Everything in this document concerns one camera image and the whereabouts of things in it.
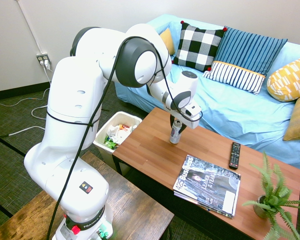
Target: can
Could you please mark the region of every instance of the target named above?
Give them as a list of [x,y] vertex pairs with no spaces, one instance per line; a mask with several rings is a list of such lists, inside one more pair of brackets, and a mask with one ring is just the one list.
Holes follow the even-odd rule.
[[174,120],[171,129],[170,142],[172,144],[177,144],[180,140],[181,133],[179,133],[182,127],[182,122],[180,120]]

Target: blue sofa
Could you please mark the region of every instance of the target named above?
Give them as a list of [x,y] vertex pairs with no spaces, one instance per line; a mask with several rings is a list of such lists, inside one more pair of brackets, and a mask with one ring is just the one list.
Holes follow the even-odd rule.
[[[200,29],[217,30],[224,27],[168,14],[161,15],[148,24],[153,26],[158,34],[169,28],[177,52],[181,20]],[[300,58],[300,45],[287,42],[273,62],[267,76],[298,58]],[[199,77],[194,99],[202,108],[203,117],[199,123],[201,127],[259,152],[265,151],[267,155],[300,169],[300,140],[283,141],[295,101],[281,102],[274,99],[267,91],[268,78],[264,80],[258,95],[209,80],[202,77],[201,71],[176,64],[172,65],[167,79],[176,83],[181,72],[185,70]],[[146,86],[130,88],[115,83],[115,89],[120,100],[131,103],[148,113],[154,107],[163,109],[161,102],[148,95]]]

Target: remote control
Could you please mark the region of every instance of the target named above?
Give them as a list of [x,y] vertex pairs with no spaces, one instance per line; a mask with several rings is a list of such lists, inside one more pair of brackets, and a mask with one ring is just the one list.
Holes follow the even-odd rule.
[[237,142],[233,142],[231,148],[229,168],[234,170],[238,169],[239,157],[240,157],[240,144]]

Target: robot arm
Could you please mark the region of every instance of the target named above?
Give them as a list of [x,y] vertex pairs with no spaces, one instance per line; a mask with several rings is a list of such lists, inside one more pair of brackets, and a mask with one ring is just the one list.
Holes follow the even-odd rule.
[[90,28],[76,39],[71,51],[75,56],[62,59],[55,68],[44,137],[26,154],[24,165],[66,213],[54,240],[101,240],[113,233],[109,184],[79,158],[79,152],[95,139],[104,89],[110,80],[132,88],[147,85],[167,111],[195,128],[201,111],[193,100],[198,78],[184,72],[177,83],[163,81],[172,67],[170,55],[146,24],[127,33]]
[[[124,46],[118,51],[121,43]],[[148,94],[162,102],[167,112],[192,129],[198,126],[201,108],[193,101],[198,77],[184,71],[177,83],[166,80],[172,61],[164,42],[150,25],[137,24],[126,33],[93,28],[74,47],[74,55],[95,58],[106,79],[117,59],[112,81],[131,88],[146,85]]]

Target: red button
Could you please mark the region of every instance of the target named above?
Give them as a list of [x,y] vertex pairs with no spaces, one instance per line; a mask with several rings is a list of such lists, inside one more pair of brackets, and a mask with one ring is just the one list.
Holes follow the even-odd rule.
[[80,232],[80,228],[78,228],[77,225],[73,226],[71,230],[74,233],[74,235],[77,235]]

